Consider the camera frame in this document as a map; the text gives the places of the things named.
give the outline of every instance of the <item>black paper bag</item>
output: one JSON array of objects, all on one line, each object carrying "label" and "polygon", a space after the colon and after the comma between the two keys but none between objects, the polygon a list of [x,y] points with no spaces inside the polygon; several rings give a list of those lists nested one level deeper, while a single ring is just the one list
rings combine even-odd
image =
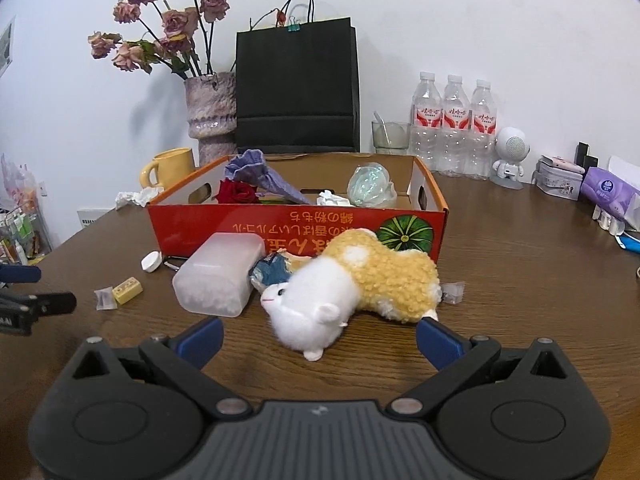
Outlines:
[{"label": "black paper bag", "polygon": [[358,56],[351,19],[289,28],[238,33],[238,150],[359,152]]}]

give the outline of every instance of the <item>wood grain surface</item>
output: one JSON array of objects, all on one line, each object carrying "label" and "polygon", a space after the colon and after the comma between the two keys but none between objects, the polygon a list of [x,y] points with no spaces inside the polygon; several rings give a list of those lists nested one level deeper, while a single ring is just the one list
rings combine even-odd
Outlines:
[{"label": "wood grain surface", "polygon": [[[621,250],[591,220],[592,206],[531,186],[439,177],[450,206],[438,262],[443,282],[466,282],[464,300],[440,319],[457,332],[487,333],[504,346],[556,339],[603,406],[612,426],[598,480],[640,478],[640,308],[637,255]],[[49,255],[43,278],[24,291],[71,290],[76,313],[42,319],[33,336],[0,336],[0,478],[28,475],[28,420],[78,344],[100,335],[132,346],[153,333],[175,335],[200,319],[175,299],[172,271],[140,260],[157,249],[146,211],[112,211]],[[94,290],[134,276],[144,292],[112,312],[96,312]],[[315,363],[283,348],[254,296],[225,319],[225,343],[205,373],[251,402],[264,398],[376,398],[386,404],[434,373],[414,329],[358,314]]]}]

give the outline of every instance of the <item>orange cardboard box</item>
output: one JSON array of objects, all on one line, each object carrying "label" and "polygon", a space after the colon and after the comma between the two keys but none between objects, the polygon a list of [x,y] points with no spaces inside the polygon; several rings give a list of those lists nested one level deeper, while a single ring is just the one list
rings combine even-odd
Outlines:
[{"label": "orange cardboard box", "polygon": [[398,193],[394,209],[317,205],[218,204],[215,196],[231,157],[196,170],[147,207],[163,254],[191,256],[215,232],[256,233],[267,252],[286,249],[313,256],[346,229],[364,227],[388,246],[417,248],[436,262],[449,210],[425,165],[414,156],[371,153],[265,155],[269,166],[315,202],[329,189],[346,196],[354,170],[368,162],[382,164]]}]

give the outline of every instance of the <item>pink vase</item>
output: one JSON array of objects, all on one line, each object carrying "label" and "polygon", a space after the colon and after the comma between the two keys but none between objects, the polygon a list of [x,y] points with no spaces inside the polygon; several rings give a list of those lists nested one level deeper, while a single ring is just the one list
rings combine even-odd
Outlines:
[{"label": "pink vase", "polygon": [[189,136],[198,139],[200,166],[238,152],[236,146],[236,74],[218,72],[184,82]]}]

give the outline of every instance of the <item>purple cloth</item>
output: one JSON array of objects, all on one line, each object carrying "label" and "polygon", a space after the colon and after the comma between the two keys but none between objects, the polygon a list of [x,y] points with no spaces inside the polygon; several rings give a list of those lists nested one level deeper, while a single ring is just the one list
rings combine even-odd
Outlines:
[{"label": "purple cloth", "polygon": [[242,155],[232,158],[225,166],[225,178],[259,186],[297,204],[311,204],[302,193],[267,166],[261,150],[246,150]]}]

